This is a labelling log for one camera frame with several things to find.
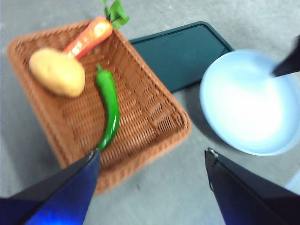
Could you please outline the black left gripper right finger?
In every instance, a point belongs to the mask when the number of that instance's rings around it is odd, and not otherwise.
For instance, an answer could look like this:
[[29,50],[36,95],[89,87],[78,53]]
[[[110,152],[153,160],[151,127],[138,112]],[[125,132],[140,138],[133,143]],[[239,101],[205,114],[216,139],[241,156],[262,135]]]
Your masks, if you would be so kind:
[[212,190],[227,225],[298,225],[300,196],[233,162],[204,152]]

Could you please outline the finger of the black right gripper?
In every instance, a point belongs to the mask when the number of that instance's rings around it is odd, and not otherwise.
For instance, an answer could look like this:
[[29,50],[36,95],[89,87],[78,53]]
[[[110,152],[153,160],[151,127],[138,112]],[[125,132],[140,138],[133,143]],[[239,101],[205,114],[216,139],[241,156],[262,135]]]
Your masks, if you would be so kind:
[[300,71],[300,36],[297,36],[295,48],[272,71],[275,77]]

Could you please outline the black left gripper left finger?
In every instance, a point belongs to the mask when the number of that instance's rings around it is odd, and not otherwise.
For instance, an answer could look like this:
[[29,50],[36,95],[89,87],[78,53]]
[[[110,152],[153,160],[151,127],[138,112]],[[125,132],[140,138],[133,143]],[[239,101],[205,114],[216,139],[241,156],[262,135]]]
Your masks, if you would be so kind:
[[81,225],[100,171],[98,149],[53,176],[0,199],[2,225]]

